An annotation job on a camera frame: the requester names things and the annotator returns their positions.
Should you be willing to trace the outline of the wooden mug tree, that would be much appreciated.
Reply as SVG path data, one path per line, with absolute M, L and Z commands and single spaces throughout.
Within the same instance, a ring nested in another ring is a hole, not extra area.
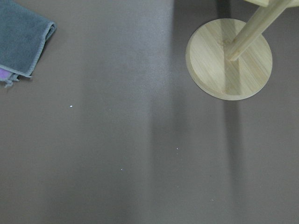
M 223 18 L 200 26 L 190 37 L 185 61 L 196 85 L 213 97 L 243 100 L 268 82 L 272 53 L 262 33 L 297 0 L 252 0 L 248 22 Z

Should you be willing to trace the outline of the grey folded cloth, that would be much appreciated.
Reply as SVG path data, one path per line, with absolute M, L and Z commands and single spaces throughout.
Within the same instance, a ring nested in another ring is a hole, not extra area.
M 0 2 L 0 68 L 29 77 L 45 43 L 56 31 L 55 22 L 12 0 Z

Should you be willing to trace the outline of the purple cloth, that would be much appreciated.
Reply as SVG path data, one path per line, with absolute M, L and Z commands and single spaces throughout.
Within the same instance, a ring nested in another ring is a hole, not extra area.
M 5 69 L 0 69 L 0 81 L 4 83 L 4 87 L 10 87 L 14 82 L 18 82 L 18 74 L 12 73 Z

